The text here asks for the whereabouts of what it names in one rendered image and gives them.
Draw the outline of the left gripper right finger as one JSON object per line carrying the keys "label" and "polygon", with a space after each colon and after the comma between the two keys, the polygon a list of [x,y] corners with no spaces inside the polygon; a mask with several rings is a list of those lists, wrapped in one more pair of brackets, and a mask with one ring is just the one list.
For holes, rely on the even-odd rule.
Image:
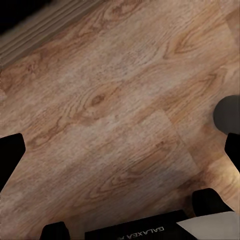
{"label": "left gripper right finger", "polygon": [[229,133],[224,150],[240,172],[240,134]]}

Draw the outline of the trash can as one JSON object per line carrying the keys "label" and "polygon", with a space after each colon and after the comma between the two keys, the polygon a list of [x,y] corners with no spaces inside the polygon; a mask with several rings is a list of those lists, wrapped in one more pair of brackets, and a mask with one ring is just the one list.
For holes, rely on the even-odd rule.
{"label": "trash can", "polygon": [[215,107],[213,119],[216,127],[226,135],[240,135],[240,94],[223,98]]}

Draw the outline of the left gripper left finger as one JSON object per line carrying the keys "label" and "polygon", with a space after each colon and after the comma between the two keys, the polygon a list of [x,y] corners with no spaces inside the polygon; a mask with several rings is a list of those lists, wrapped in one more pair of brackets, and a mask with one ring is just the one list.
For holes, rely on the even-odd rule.
{"label": "left gripper left finger", "polygon": [[0,192],[24,153],[25,144],[21,133],[0,139]]}

